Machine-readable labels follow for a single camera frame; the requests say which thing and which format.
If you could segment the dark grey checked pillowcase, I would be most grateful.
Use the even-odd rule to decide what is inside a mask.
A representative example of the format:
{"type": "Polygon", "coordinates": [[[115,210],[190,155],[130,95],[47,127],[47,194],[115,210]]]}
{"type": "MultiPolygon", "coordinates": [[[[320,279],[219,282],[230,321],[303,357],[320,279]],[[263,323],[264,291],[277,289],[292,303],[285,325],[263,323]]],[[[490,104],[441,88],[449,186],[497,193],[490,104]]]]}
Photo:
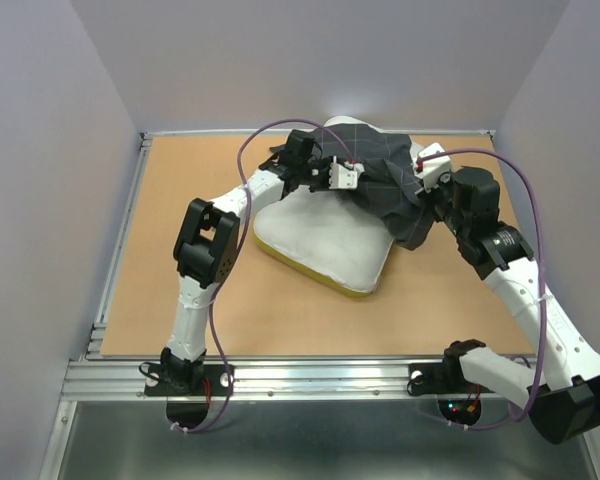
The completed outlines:
{"type": "Polygon", "coordinates": [[[307,133],[330,162],[336,156],[365,168],[356,190],[331,191],[381,220],[399,246],[413,251],[424,243],[434,219],[417,198],[420,184],[413,172],[409,135],[383,133],[366,123],[345,121],[307,133]]]}

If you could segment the white pillow yellow edge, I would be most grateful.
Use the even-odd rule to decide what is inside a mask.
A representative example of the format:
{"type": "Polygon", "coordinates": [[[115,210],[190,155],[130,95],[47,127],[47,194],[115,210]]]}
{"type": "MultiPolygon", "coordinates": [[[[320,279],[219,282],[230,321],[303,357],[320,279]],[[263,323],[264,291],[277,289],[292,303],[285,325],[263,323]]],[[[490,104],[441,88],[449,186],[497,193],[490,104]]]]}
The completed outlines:
{"type": "MultiPolygon", "coordinates": [[[[336,116],[325,125],[337,121],[366,123],[336,116]]],[[[424,147],[412,142],[414,160],[424,147]]],[[[262,209],[252,225],[266,253],[352,296],[373,293],[391,249],[401,247],[381,220],[353,201],[331,190],[312,193],[305,186],[262,209]]]]}

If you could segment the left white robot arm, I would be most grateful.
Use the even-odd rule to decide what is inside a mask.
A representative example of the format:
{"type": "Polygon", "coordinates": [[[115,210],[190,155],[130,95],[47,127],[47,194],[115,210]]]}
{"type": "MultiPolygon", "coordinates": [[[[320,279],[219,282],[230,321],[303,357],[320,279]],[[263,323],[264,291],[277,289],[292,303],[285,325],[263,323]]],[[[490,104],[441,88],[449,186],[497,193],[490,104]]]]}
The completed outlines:
{"type": "Polygon", "coordinates": [[[319,151],[309,133],[294,130],[241,185],[213,200],[190,202],[173,250],[179,277],[174,327],[154,375],[168,394],[191,395],[203,384],[210,309],[236,263],[250,217],[318,179],[319,151]]]}

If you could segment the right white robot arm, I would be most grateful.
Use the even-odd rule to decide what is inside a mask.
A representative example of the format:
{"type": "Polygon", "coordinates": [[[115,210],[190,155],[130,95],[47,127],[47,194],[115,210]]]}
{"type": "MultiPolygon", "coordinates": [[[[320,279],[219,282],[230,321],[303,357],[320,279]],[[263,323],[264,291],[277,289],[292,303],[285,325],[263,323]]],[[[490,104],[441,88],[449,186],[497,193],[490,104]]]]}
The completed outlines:
{"type": "Polygon", "coordinates": [[[417,195],[453,233],[462,258],[494,292],[537,348],[527,368],[485,343],[455,341],[408,391],[463,393],[477,385],[528,417],[543,438],[560,444],[600,426],[600,354],[581,336],[541,280],[540,259],[520,232],[500,221],[500,186],[482,168],[418,166],[417,195]]]}

